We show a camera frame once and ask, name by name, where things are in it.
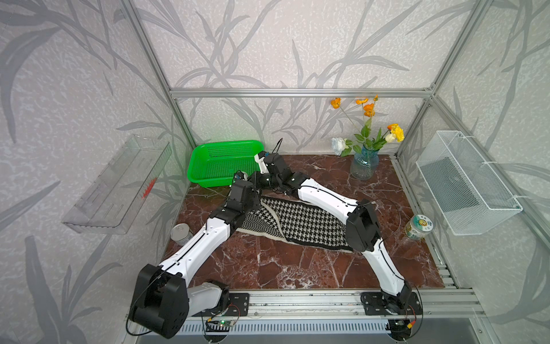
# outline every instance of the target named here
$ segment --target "clear plastic tray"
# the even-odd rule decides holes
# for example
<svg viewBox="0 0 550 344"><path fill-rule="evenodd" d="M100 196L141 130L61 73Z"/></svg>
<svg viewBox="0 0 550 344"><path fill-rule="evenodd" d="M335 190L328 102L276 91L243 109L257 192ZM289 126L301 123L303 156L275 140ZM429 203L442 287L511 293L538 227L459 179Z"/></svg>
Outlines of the clear plastic tray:
<svg viewBox="0 0 550 344"><path fill-rule="evenodd" d="M172 154L168 143L132 135L62 222L79 233L126 234Z"/></svg>

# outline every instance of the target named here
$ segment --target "canned food label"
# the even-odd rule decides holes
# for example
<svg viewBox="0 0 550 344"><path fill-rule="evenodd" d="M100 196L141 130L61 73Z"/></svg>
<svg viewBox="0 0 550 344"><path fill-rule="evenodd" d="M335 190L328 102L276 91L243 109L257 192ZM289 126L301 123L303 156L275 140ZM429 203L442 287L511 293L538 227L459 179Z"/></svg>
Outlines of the canned food label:
<svg viewBox="0 0 550 344"><path fill-rule="evenodd" d="M405 226L407 236L413 240L420 240L433 229L433 222L425 215L415 215Z"/></svg>

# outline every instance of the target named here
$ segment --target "blue glass vase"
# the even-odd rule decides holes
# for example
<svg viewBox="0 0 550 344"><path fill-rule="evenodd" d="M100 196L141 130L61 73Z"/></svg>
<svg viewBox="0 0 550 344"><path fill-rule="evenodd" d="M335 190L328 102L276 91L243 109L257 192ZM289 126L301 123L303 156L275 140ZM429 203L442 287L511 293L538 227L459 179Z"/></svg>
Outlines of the blue glass vase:
<svg viewBox="0 0 550 344"><path fill-rule="evenodd" d="M377 150L369 150L363 147L361 154L355 153L349 173L357 179L366 181L374 176L376 168L380 163Z"/></svg>

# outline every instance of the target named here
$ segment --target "red mark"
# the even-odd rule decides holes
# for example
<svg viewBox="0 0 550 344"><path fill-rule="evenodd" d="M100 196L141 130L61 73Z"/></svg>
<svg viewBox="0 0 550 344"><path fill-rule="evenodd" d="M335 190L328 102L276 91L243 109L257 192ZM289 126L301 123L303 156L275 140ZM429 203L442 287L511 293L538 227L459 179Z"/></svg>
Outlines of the red mark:
<svg viewBox="0 0 550 344"><path fill-rule="evenodd" d="M142 198L146 198L147 195L149 195L151 193L151 190L153 189L153 185L155 185L155 182L157 181L157 178L153 179L151 181L151 183L149 183L149 186L147 187L147 189L145 189L145 192L143 193L143 197Z"/></svg>

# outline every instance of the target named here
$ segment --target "metal vent grille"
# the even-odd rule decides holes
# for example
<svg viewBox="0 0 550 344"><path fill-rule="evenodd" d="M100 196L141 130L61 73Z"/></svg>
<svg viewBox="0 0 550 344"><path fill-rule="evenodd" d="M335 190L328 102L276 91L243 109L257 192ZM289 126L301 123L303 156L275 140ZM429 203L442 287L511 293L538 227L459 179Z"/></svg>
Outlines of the metal vent grille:
<svg viewBox="0 0 550 344"><path fill-rule="evenodd" d="M483 234L522 211L462 132L438 131L416 164L455 235Z"/></svg>
<svg viewBox="0 0 550 344"><path fill-rule="evenodd" d="M298 335L298 334L386 334L388 320L239 320L229 334ZM177 335L201 335L201 320L187 320Z"/></svg>

